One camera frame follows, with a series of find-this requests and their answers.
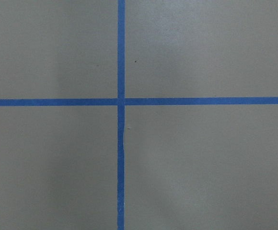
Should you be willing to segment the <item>blue tape line lengthwise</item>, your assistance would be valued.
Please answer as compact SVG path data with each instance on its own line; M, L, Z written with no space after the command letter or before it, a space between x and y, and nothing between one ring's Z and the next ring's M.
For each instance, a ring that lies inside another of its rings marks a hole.
M117 17L117 228L125 228L125 1L118 1Z

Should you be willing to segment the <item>blue tape line crosswise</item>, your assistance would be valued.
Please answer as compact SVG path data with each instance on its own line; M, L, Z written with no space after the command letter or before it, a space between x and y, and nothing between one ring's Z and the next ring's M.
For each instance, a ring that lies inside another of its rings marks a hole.
M240 105L278 104L278 97L0 99L0 106L116 106L116 105Z

